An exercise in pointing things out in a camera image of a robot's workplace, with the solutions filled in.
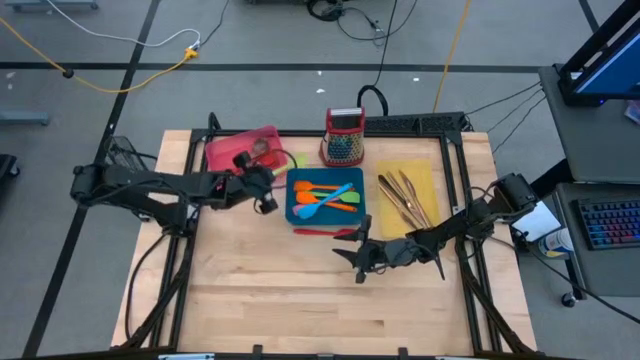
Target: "gray desk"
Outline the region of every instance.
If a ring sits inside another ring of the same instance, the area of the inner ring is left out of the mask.
[[[568,107],[553,67],[539,70],[566,160],[534,181],[539,196],[561,182],[640,183],[640,126],[624,116],[627,102],[609,100],[598,108]]]
[[[604,296],[640,297],[640,248],[590,251],[571,202],[577,199],[640,198],[640,186],[604,184],[560,184],[554,194],[558,216],[573,240],[575,254],[569,269],[574,281]]]

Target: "computer keyboard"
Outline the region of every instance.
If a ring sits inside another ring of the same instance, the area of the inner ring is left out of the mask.
[[[405,132],[418,134],[442,132],[442,131],[463,131],[466,127],[464,113],[438,113],[438,114],[411,114],[394,116],[373,116],[367,117],[365,121],[366,132]]]
[[[591,250],[640,246],[640,199],[576,200]]]

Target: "white paper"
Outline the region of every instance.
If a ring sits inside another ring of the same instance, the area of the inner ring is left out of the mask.
[[[523,233],[528,231],[527,241],[536,241],[559,229],[560,222],[553,216],[547,205],[540,201],[530,214],[513,223],[513,227]]]

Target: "yellow cable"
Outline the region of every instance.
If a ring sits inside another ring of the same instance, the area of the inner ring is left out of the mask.
[[[31,43],[29,41],[27,41],[25,38],[22,37],[22,35],[20,35],[20,33],[18,33],[18,31],[16,31],[16,29],[14,29],[11,25],[9,25],[9,23],[7,23],[2,17],[0,17],[0,22],[7,28],[9,29],[9,31],[11,31],[13,33],[13,35],[15,35],[18,40],[20,40],[23,44],[27,45],[31,50],[33,50],[33,52],[35,52],[36,54],[38,54],[38,56],[40,56],[41,58],[43,58],[46,62],[48,62],[49,64],[51,64],[51,66],[53,66],[54,68],[60,70],[62,73],[66,73],[67,70],[65,68],[63,68],[62,66],[60,66],[60,64],[56,63],[55,61],[51,60],[47,55],[43,54],[42,51],[38,50],[35,46],[31,45]],[[111,89],[105,89],[105,88],[101,88],[97,85],[94,85],[92,83],[90,83],[89,81],[83,79],[80,76],[73,76],[74,79],[76,79],[79,83],[88,86],[94,90],[100,91],[100,92],[104,92],[104,93],[108,93],[108,94],[120,94],[120,93],[127,93],[136,89],[139,89],[145,85],[147,85],[148,83],[150,83],[153,79],[162,76],[164,74],[167,74],[177,68],[179,68],[180,66],[182,66],[185,62],[195,58],[198,56],[198,53],[191,49],[191,48],[187,48],[185,50],[185,55],[182,58],[182,60],[180,60],[180,62],[178,62],[177,64],[173,65],[172,67],[160,71],[157,74],[152,75],[151,77],[149,77],[147,80],[141,82],[140,84],[136,85],[136,86],[132,86],[128,89],[122,89],[122,90],[111,90]]]
[[[458,24],[458,30],[456,30],[456,36],[453,38],[453,43],[451,44],[451,50],[449,51],[447,62],[444,64],[444,72],[442,73],[442,78],[440,79],[440,85],[438,86],[438,92],[436,93],[436,101],[433,104],[433,112],[436,112],[436,109],[438,109],[438,101],[440,101],[440,93],[442,92],[442,85],[444,85],[444,78],[447,77],[447,73],[449,72],[449,64],[451,64],[451,60],[453,60],[453,54],[456,52],[456,46],[458,46],[458,40],[460,40],[460,33],[462,32],[462,27],[464,26],[465,20],[467,20],[467,15],[469,14],[470,6],[471,6],[471,0],[467,0],[467,3],[464,5],[464,12],[462,13],[462,17],[460,18],[460,23]]]

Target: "yellow cutting board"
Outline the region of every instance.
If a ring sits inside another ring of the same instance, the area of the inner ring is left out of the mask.
[[[387,177],[387,171],[390,171],[400,183],[404,192],[409,194],[409,190],[404,185],[398,173],[398,170],[402,170],[416,189],[418,199],[424,207],[429,221],[431,221],[433,226],[440,224],[436,189],[433,185],[431,163],[428,159],[379,161],[377,170],[378,174],[376,175],[384,175],[385,177]],[[400,213],[391,200],[380,190],[380,187],[378,187],[378,199],[380,216],[377,219],[381,219],[381,221],[377,220],[376,222],[380,224],[380,231],[384,239],[404,237],[406,233],[413,231],[413,229],[402,220]]]

